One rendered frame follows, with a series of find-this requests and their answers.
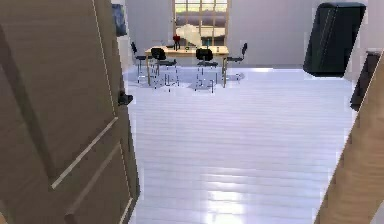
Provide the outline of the black office chair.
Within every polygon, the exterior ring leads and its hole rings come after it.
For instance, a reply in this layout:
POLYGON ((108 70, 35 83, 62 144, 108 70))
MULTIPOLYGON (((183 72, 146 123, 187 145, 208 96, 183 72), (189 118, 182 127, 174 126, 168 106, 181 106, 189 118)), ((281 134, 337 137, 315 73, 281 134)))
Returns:
MULTIPOLYGON (((248 49, 248 43, 244 43, 243 47, 241 48, 241 55, 236 56, 236 57, 235 56, 228 56, 226 58, 226 66, 228 66, 229 62, 236 62, 236 63, 240 64, 245 58, 245 53, 246 53, 247 49, 248 49)), ((236 77, 236 80, 239 80, 241 75, 235 74, 235 77, 236 77)))
MULTIPOLYGON (((205 67, 210 67, 210 68, 217 68, 218 63, 215 61, 212 61, 214 56, 213 52, 211 49, 203 49, 203 48, 198 48, 196 49, 195 56, 198 60, 197 66, 198 66, 198 71, 200 71, 201 68, 201 75, 204 75, 204 68, 205 67)), ((197 75, 197 81, 200 82, 200 86, 203 86, 203 79, 199 79, 199 74, 197 75)), ((213 80, 210 81, 211 85, 208 86, 208 88, 211 88, 211 92, 213 93, 213 80)))
POLYGON ((131 49, 133 52, 135 62, 137 64, 137 82, 140 82, 140 79, 145 77, 145 74, 143 73, 143 69, 147 68, 146 56, 138 54, 138 49, 134 42, 131 43, 131 49))
POLYGON ((169 68, 173 67, 177 71, 177 61, 175 59, 168 60, 165 50, 160 47, 151 49, 151 56, 155 60, 154 73, 152 75, 154 88, 158 89, 162 86, 171 87, 178 82, 178 77, 173 77, 169 72, 169 68))

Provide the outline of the wooden dining table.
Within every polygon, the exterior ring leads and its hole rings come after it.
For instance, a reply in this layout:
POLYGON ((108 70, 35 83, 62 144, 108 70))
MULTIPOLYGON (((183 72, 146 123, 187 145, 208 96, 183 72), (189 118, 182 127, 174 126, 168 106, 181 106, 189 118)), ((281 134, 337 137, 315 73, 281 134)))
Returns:
MULTIPOLYGON (((192 49, 180 49, 180 50, 174 50, 173 48, 168 48, 167 46, 154 46, 145 51, 146 56, 146 63, 147 63, 147 83, 148 85, 151 85, 151 74, 150 74, 150 67, 149 67, 149 57, 151 56, 151 49, 155 47, 160 47, 165 50, 166 56, 170 57, 194 57, 196 53, 196 49, 198 48, 192 48, 192 49)), ((222 59, 222 74, 226 75, 226 58, 229 56, 229 50, 227 46, 210 46, 209 49, 212 50, 214 57, 220 57, 222 59)))

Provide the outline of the dark brown cabinet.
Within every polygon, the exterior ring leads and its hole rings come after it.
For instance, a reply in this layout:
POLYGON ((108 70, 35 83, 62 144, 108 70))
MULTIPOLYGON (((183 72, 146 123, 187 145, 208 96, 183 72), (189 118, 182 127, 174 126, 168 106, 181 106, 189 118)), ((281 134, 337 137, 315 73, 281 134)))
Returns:
POLYGON ((364 66, 360 72, 350 100, 350 107, 355 111, 358 111, 362 104, 380 56, 380 51, 367 51, 367 57, 365 59, 364 66))

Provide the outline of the brown wooden room door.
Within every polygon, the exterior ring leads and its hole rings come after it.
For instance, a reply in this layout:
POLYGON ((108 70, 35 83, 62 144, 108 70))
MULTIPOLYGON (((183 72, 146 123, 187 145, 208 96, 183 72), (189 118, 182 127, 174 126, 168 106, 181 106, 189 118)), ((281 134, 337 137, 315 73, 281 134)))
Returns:
POLYGON ((0 0, 0 224, 128 224, 120 91, 111 0, 0 0))

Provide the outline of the wooden framed window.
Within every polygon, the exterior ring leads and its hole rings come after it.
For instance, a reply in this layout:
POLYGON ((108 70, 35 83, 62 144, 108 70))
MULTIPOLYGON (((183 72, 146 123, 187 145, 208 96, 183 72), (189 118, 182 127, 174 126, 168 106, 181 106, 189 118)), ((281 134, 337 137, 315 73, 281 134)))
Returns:
POLYGON ((203 44, 224 46, 227 42, 231 0, 172 0, 173 33, 186 24, 199 29, 203 44))

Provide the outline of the blue framed wall picture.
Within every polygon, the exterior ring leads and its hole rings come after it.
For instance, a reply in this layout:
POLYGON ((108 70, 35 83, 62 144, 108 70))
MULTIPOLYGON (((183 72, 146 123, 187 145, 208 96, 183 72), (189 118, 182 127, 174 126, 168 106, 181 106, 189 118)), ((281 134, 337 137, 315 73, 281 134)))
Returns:
POLYGON ((118 37, 125 36, 127 34, 127 31, 126 31, 123 6, 121 4, 113 4, 112 13, 113 13, 115 26, 116 26, 116 35, 118 37))

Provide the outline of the light wooden door frame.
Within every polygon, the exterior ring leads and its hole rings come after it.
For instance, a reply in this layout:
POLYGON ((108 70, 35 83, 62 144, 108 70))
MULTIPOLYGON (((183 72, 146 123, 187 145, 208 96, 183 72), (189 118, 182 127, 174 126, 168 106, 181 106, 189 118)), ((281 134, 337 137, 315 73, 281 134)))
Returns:
POLYGON ((370 224, 384 202, 384 51, 313 224, 370 224))

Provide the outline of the white cloth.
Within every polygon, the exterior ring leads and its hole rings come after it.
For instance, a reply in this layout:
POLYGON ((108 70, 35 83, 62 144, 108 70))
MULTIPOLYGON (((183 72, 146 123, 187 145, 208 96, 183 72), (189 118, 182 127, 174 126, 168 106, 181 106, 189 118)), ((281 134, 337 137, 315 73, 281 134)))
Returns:
POLYGON ((202 46, 202 40, 201 35, 199 33, 199 29, 194 25, 186 24, 184 26, 181 26, 176 29, 176 34, 197 47, 202 46))

